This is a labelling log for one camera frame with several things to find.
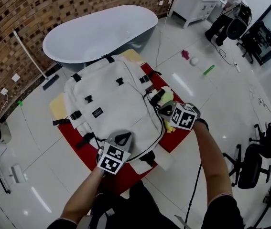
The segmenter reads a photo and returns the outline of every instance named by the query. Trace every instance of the white shirt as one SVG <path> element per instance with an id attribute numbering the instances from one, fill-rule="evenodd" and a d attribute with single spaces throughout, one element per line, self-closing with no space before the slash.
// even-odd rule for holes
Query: white shirt
<path id="1" fill-rule="evenodd" d="M 224 11 L 224 14 L 232 19 L 235 19 L 236 15 L 238 15 L 240 11 L 240 8 L 235 7 L 237 7 L 241 3 L 249 7 L 246 0 L 228 0 L 228 3 L 231 4 L 231 6 Z"/>

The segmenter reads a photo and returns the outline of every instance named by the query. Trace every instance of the bathtub rim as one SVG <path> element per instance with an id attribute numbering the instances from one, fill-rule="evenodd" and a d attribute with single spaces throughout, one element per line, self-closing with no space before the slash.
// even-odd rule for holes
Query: bathtub rim
<path id="1" fill-rule="evenodd" d="M 157 23 L 158 23 L 158 17 L 156 16 L 156 14 L 155 14 L 154 12 L 152 12 L 150 9 L 145 8 L 145 7 L 142 7 L 142 6 L 137 6 L 137 5 L 120 5 L 120 6 L 116 6 L 116 7 L 113 7 L 113 8 L 106 9 L 106 10 L 112 10 L 112 9 L 117 8 L 117 7 L 139 7 L 139 8 L 141 8 L 141 9 L 148 10 L 148 11 L 150 12 L 150 14 L 154 17 L 154 23 L 151 24 L 151 27 L 147 28 L 145 31 L 142 31 L 141 33 L 134 34 L 134 36 L 133 36 L 132 38 L 126 38 L 126 40 L 125 40 L 125 41 L 122 41 L 121 45 L 119 45 L 117 48 L 113 48 L 112 50 L 109 50 L 109 52 L 106 52 L 106 53 L 104 53 L 104 54 L 108 54 L 108 53 L 113 52 L 114 50 L 116 50 L 116 49 L 118 49 L 119 47 L 125 45 L 126 43 L 128 43 L 128 42 L 131 41 L 131 40 L 133 40 L 134 38 L 140 36 L 141 34 L 143 34 L 144 32 L 148 31 L 149 29 L 155 27 L 155 26 L 157 25 Z M 56 28 L 60 27 L 61 25 L 65 24 L 65 23 L 68 23 L 68 22 L 70 22 L 70 21 L 64 22 L 64 23 L 58 25 Z M 54 61 L 57 61 L 57 62 L 62 62 L 62 63 L 86 63 L 86 62 L 90 62 L 90 61 L 93 61 L 93 60 L 97 60 L 97 59 L 99 59 L 99 58 L 101 58 L 101 57 L 103 56 L 103 55 L 100 55 L 100 56 L 97 57 L 97 58 L 92 58 L 92 59 L 89 59 L 89 60 L 87 60 L 87 61 L 83 61 L 83 60 L 63 60 L 63 59 L 60 59 L 60 58 L 58 58 L 58 57 L 52 55 L 52 54 L 48 51 L 47 47 L 45 46 L 46 43 L 47 43 L 47 36 L 50 35 L 51 33 L 53 33 L 53 31 L 54 31 L 54 29 L 51 30 L 51 31 L 45 36 L 45 38 L 44 38 L 44 40 L 43 40 L 43 52 L 44 52 L 45 55 L 46 55 L 47 57 L 49 57 L 50 59 L 52 59 L 52 60 L 54 60 Z"/>

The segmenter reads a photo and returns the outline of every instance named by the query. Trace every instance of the bathtub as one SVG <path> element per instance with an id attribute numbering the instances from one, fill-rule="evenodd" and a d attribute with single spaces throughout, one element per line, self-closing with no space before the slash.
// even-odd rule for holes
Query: bathtub
<path id="1" fill-rule="evenodd" d="M 78 72 L 104 54 L 127 49 L 141 52 L 158 23 L 144 7 L 122 5 L 65 22 L 43 41 L 45 54 L 60 65 Z"/>

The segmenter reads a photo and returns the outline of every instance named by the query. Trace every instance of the red table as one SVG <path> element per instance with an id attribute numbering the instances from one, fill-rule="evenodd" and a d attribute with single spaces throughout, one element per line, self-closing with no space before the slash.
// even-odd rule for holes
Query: red table
<path id="1" fill-rule="evenodd" d="M 148 75 L 152 68 L 145 63 L 141 66 L 144 72 Z M 166 82 L 158 75 L 153 74 L 151 79 L 156 90 L 160 90 L 162 86 L 168 86 Z M 177 94 L 173 94 L 173 99 L 175 101 L 183 103 L 183 101 L 177 96 Z M 76 144 L 82 140 L 82 136 L 80 133 L 73 128 L 71 124 L 64 124 L 58 126 L 62 135 L 65 137 L 67 142 L 79 156 L 79 158 L 85 163 L 85 165 L 93 170 L 96 164 L 96 154 L 97 149 L 95 149 L 92 145 L 86 144 L 81 149 L 76 149 Z M 172 152 L 179 144 L 183 141 L 183 139 L 189 134 L 189 131 L 176 129 L 173 133 L 165 132 L 163 138 L 159 141 L 159 144 L 167 151 Z M 131 186 L 136 184 L 139 180 L 141 180 L 144 176 L 146 176 L 151 170 L 138 175 L 135 173 L 130 164 L 125 164 L 123 168 L 116 174 L 107 174 L 103 179 L 103 186 L 110 192 L 116 195 L 120 195 L 124 191 L 128 190 Z"/>

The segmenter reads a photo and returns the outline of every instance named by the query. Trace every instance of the white box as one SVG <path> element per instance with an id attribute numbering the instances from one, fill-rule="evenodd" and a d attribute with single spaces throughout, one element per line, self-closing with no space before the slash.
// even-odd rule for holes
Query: white box
<path id="1" fill-rule="evenodd" d="M 131 154 L 105 142 L 101 158 L 97 166 L 112 174 L 116 174 Z"/>
<path id="2" fill-rule="evenodd" d="M 159 110 L 159 115 L 169 122 L 169 125 L 183 130 L 192 130 L 197 113 L 186 104 L 175 101 L 165 103 Z"/>

